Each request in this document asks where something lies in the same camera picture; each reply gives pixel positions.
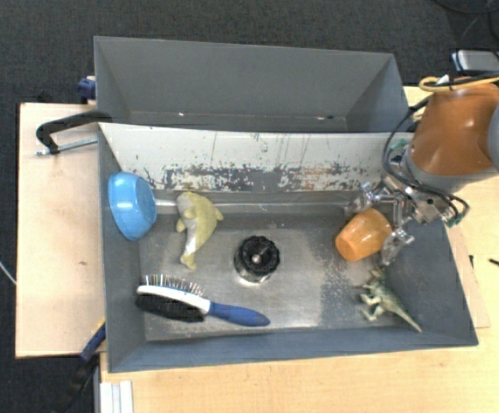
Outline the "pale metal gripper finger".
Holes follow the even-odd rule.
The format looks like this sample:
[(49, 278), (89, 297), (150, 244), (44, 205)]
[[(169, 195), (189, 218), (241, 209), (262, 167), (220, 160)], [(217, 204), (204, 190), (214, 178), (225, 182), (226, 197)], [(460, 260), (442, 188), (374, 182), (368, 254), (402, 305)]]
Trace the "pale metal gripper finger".
[(394, 230), (384, 240), (380, 250), (380, 264), (388, 266), (393, 263), (402, 249), (415, 241), (413, 235), (409, 234), (403, 227)]
[(379, 203), (379, 196), (383, 190), (383, 182), (372, 184), (365, 182), (360, 186), (359, 192), (345, 207), (347, 213), (361, 213)]

